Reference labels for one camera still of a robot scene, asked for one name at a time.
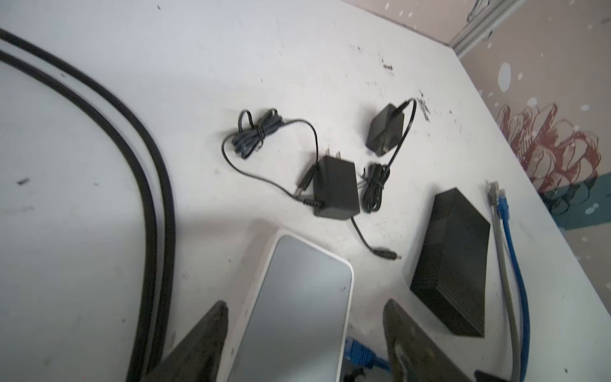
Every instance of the thick black hose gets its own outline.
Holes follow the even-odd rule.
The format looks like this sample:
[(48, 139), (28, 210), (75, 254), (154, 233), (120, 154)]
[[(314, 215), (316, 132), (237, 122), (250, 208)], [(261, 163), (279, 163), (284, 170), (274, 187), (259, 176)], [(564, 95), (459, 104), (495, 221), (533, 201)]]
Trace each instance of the thick black hose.
[(112, 139), (119, 151), (121, 151), (121, 154), (123, 154), (125, 161), (127, 161), (131, 171), (134, 174), (134, 177), (136, 178), (136, 183), (138, 184), (138, 189), (142, 198), (146, 237), (146, 256), (144, 261), (144, 286), (142, 288), (142, 299), (140, 314), (138, 317), (136, 338), (134, 340), (134, 349), (142, 349), (141, 356), (142, 360), (144, 360), (144, 350), (147, 346), (148, 333), (152, 321), (153, 302), (155, 300), (155, 279), (157, 267), (157, 218), (155, 216), (155, 204), (153, 203), (153, 196), (151, 194), (150, 185), (148, 184), (146, 175), (144, 174), (144, 170), (140, 162), (138, 162), (138, 158), (136, 158), (136, 155), (127, 142), (125, 142), (121, 134), (112, 126), (110, 122), (108, 122), (106, 118), (104, 118), (102, 114), (100, 114), (100, 112), (98, 112), (81, 96), (45, 72), (1, 50), (0, 61), (47, 85), (87, 114)]
[[(103, 87), (93, 78), (87, 76), (68, 62), (56, 57), (55, 55), (35, 46), (34, 44), (23, 40), (0, 28), (0, 39), (15, 45), (22, 50), (31, 53), (47, 63), (57, 67), (66, 74), (76, 78), (83, 84), (89, 86), (94, 92), (99, 94), (108, 103), (121, 113), (121, 115), (134, 127), (146, 145), (151, 158), (157, 170), (159, 177), (159, 185), (161, 188), (161, 197), (164, 207), (164, 222), (165, 222), (165, 245), (164, 245), (164, 260), (163, 260), (163, 275), (161, 278), (161, 290), (159, 294), (159, 307), (155, 321), (153, 332), (153, 342), (151, 344), (151, 352), (148, 360), (147, 372), (151, 371), (161, 361), (163, 347), (166, 340), (167, 321), (170, 315), (170, 301), (172, 299), (172, 283), (174, 282), (174, 259), (176, 250), (176, 220), (174, 216), (174, 197), (172, 196), (172, 185), (170, 176), (167, 172), (166, 165), (161, 156), (159, 148), (155, 144), (155, 140), (148, 132), (142, 122), (134, 115), (134, 113), (119, 100), (113, 93)], [(134, 346), (131, 355), (130, 369), (128, 371), (127, 381), (138, 381), (142, 376), (142, 366), (144, 363), (145, 348), (137, 348)]]

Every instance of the wall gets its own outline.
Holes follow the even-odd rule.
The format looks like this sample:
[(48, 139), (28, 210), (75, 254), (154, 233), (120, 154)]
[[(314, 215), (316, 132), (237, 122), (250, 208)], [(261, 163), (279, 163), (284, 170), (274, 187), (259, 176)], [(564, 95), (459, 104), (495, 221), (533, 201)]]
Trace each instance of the wall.
[(529, 0), (463, 59), (611, 311), (611, 2)]
[(448, 43), (467, 24), (475, 0), (344, 0)]

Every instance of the red flower illustration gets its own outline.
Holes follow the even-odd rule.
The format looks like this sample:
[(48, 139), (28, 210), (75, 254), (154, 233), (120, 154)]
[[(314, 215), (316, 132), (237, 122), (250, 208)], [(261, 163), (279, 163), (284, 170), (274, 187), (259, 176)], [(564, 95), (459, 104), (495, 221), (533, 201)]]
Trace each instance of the red flower illustration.
[(598, 137), (577, 130), (566, 119), (554, 122), (557, 112), (558, 105), (552, 103), (542, 110), (526, 107), (511, 117), (509, 106), (503, 106), (497, 116), (503, 135), (539, 193), (598, 176)]

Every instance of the thick black cable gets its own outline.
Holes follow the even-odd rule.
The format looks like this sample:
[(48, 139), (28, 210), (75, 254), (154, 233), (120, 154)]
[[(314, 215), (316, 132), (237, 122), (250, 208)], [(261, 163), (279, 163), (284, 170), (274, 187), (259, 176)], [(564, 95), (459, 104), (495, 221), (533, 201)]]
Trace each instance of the thick black cable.
[(157, 263), (157, 219), (155, 216), (155, 204), (151, 194), (150, 185), (148, 184), (144, 170), (138, 162), (136, 155), (125, 142), (121, 134), (112, 126), (110, 122), (100, 112), (98, 112), (85, 99), (77, 93), (44, 73), (43, 71), (31, 66), (30, 64), (11, 56), (10, 54), (0, 50), (0, 61), (12, 66), (13, 68), (29, 75), (30, 77), (47, 85), (52, 90), (68, 99), (85, 114), (87, 114), (104, 132), (112, 139), (125, 161), (130, 166), (131, 171), (136, 178), (140, 196), (142, 198), (142, 212), (144, 214), (144, 227), (146, 237), (146, 256), (144, 262), (144, 288), (142, 289), (142, 301), (140, 315), (138, 317), (138, 327), (136, 338), (134, 340), (134, 348), (145, 349), (148, 341), (148, 328), (151, 324), (151, 314), (153, 312), (153, 299), (155, 296), (155, 278), (156, 278), (156, 263)]
[[(113, 93), (103, 87), (100, 83), (87, 76), (68, 62), (56, 57), (55, 55), (35, 46), (34, 44), (21, 39), (14, 34), (7, 32), (0, 28), (0, 39), (8, 42), (9, 44), (15, 45), (22, 50), (31, 53), (38, 58), (46, 61), (47, 63), (57, 67), (66, 74), (74, 77), (83, 84), (90, 87), (94, 92), (99, 94), (108, 103), (110, 103), (115, 109), (121, 113), (121, 115), (134, 127), (136, 132), (142, 138), (146, 148), (148, 149), (157, 175), (159, 177), (159, 186), (161, 188), (161, 197), (163, 200), (164, 207), (164, 260), (163, 260), (163, 274), (161, 277), (161, 286), (159, 293), (159, 304), (157, 309), (157, 315), (155, 320), (155, 328), (153, 332), (153, 341), (151, 344), (150, 355), (148, 359), (147, 372), (151, 371), (161, 361), (163, 355), (163, 348), (166, 340), (167, 333), (167, 322), (170, 315), (170, 302), (172, 299), (172, 284), (174, 282), (174, 260), (175, 260), (175, 249), (176, 249), (176, 219), (174, 213), (174, 197), (172, 195), (172, 185), (170, 182), (170, 176), (167, 172), (166, 165), (161, 156), (159, 148), (155, 144), (155, 140), (148, 132), (142, 122), (136, 117), (136, 115)], [(128, 370), (126, 380), (139, 381), (142, 377), (142, 368), (144, 366), (146, 347), (148, 341), (148, 332), (150, 324), (146, 326), (140, 326), (142, 322), (141, 318), (145, 314), (143, 308), (148, 308), (152, 312), (152, 303), (145, 303), (145, 297), (149, 298), (149, 293), (154, 294), (155, 290), (146, 291), (146, 288), (150, 288), (150, 285), (143, 285), (142, 289), (142, 301), (141, 301), (141, 312), (140, 318), (138, 319), (139, 326), (136, 330), (136, 341), (134, 341), (134, 348), (131, 354), (130, 368)], [(144, 341), (140, 341), (141, 337), (146, 337)]]
[[(248, 121), (251, 125), (251, 129), (250, 130), (244, 130), (242, 128), (242, 118), (244, 116), (244, 114), (248, 115)], [(238, 169), (230, 160), (229, 157), (227, 157), (227, 154), (225, 153), (225, 144), (227, 143), (227, 141), (229, 139), (232, 140), (232, 144), (234, 147), (234, 151), (236, 154), (238, 154), (240, 157), (242, 157), (243, 159), (248, 158), (252, 152), (255, 149), (260, 148), (263, 145), (263, 140), (265, 139), (266, 136), (269, 136), (273, 133), (275, 133), (278, 129), (282, 128), (282, 127), (286, 127), (289, 125), (292, 125), (294, 123), (304, 123), (306, 125), (308, 125), (310, 127), (310, 129), (312, 129), (312, 132), (314, 133), (314, 143), (316, 145), (316, 161), (314, 162), (314, 164), (310, 167), (310, 169), (308, 170), (308, 172), (306, 173), (304, 179), (301, 181), (299, 187), (301, 189), (306, 189), (307, 185), (310, 184), (310, 181), (312, 180), (313, 177), (313, 170), (316, 166), (316, 163), (318, 163), (318, 136), (316, 135), (316, 129), (314, 129), (314, 126), (312, 126), (312, 124), (308, 121), (306, 121), (305, 119), (293, 119), (287, 122), (284, 122), (282, 120), (282, 117), (280, 115), (278, 115), (278, 112), (276, 109), (270, 109), (258, 122), (257, 124), (254, 124), (252, 121), (252, 114), (251, 112), (249, 112), (248, 110), (243, 110), (240, 113), (240, 116), (238, 117), (238, 132), (237, 133), (233, 133), (233, 134), (229, 134), (225, 139), (223, 139), (223, 142), (221, 143), (221, 153), (223, 155), (223, 158), (225, 158), (225, 161), (227, 162), (227, 164), (229, 166), (231, 166), (234, 170), (236, 170), (237, 172), (239, 172), (240, 174), (247, 176), (249, 178), (253, 178), (253, 179), (257, 179), (260, 180), (262, 182), (268, 183), (278, 189), (280, 189), (283, 193), (285, 193), (288, 197), (290, 197), (291, 199), (294, 199), (302, 204), (305, 205), (309, 205), (311, 207), (314, 207), (316, 205), (316, 202), (314, 200), (311, 199), (301, 199), (299, 196), (292, 194), (289, 190), (287, 190), (286, 188), (280, 186), (278, 183), (261, 177), (259, 175), (255, 175), (255, 174), (251, 174), (250, 172), (246, 172), (246, 171), (242, 171), (240, 169)]]
[[(401, 149), (403, 141), (405, 141), (405, 138), (408, 136), (409, 129), (411, 129), (412, 127), (412, 123), (414, 122), (414, 117), (416, 114), (417, 103), (415, 98), (410, 98), (407, 101), (403, 102), (397, 108), (398, 112), (403, 112), (403, 109), (409, 106), (410, 103), (412, 104), (412, 114), (409, 117), (408, 126), (405, 129), (401, 140), (397, 144), (395, 152), (393, 153), (392, 157), (390, 157), (390, 161), (388, 161), (387, 164), (372, 163), (371, 165), (369, 165), (367, 175), (365, 175), (365, 171), (363, 170), (363, 176), (361, 177), (367, 181), (367, 185), (365, 187), (365, 191), (363, 192), (362, 201), (363, 210), (365, 210), (365, 212), (367, 213), (376, 212), (380, 209), (380, 207), (382, 207), (382, 190), (384, 189), (384, 184), (390, 177), (390, 165), (395, 161), (397, 154), (399, 154), (399, 149)], [(390, 251), (388, 249), (371, 248), (369, 244), (367, 244), (367, 242), (365, 241), (365, 238), (363, 237), (363, 234), (360, 232), (358, 226), (356, 225), (356, 221), (354, 221), (354, 218), (350, 218), (350, 220), (352, 220), (352, 225), (356, 229), (356, 232), (359, 234), (360, 240), (374, 255), (389, 260), (401, 258), (400, 256), (397, 256), (395, 252)]]

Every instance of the white rounded edge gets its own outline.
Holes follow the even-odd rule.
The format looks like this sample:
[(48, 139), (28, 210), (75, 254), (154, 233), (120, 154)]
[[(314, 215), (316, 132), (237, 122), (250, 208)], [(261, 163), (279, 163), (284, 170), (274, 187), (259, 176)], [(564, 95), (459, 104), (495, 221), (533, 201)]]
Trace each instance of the white rounded edge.
[(352, 264), (346, 259), (339, 257), (338, 255), (329, 252), (325, 248), (322, 248), (309, 240), (304, 239), (303, 237), (297, 235), (296, 233), (290, 232), (287, 229), (281, 228), (276, 231), (276, 233), (268, 240), (268, 243), (265, 245), (265, 249), (263, 250), (263, 255), (261, 256), (261, 260), (257, 265), (257, 269), (252, 278), (251, 287), (249, 288), (246, 298), (244, 299), (244, 304), (242, 305), (242, 309), (240, 310), (240, 314), (237, 318), (235, 326), (233, 328), (229, 328), (229, 332), (227, 333), (227, 338), (225, 339), (225, 345), (223, 346), (223, 352), (221, 355), (221, 364), (219, 365), (219, 371), (216, 375), (217, 382), (226, 382), (229, 378), (229, 373), (233, 367), (233, 362), (235, 360), (236, 355), (238, 354), (238, 348), (242, 342), (242, 337), (244, 336), (244, 332), (246, 332), (246, 327), (248, 326), (248, 322), (251, 319), (252, 310), (257, 302), (256, 297), (263, 286), (263, 281), (265, 280), (265, 274), (269, 268), (269, 264), (271, 263), (272, 255), (274, 254), (274, 250), (278, 245), (278, 241), (284, 236), (292, 236), (296, 239), (303, 241), (305, 244), (319, 250), (320, 252), (326, 254), (327, 256), (338, 260), (339, 262), (348, 266), (350, 269), (350, 291), (348, 293), (348, 305), (346, 306), (346, 320), (343, 325), (343, 333), (342, 333), (342, 346), (340, 348), (340, 357), (338, 360), (337, 366), (337, 378), (338, 381), (340, 378), (340, 374), (342, 371), (342, 361), (343, 361), (343, 351), (344, 344), (346, 339), (346, 333), (348, 332), (348, 319), (350, 315), (350, 305), (352, 304), (352, 293), (354, 288), (354, 268), (352, 268)]

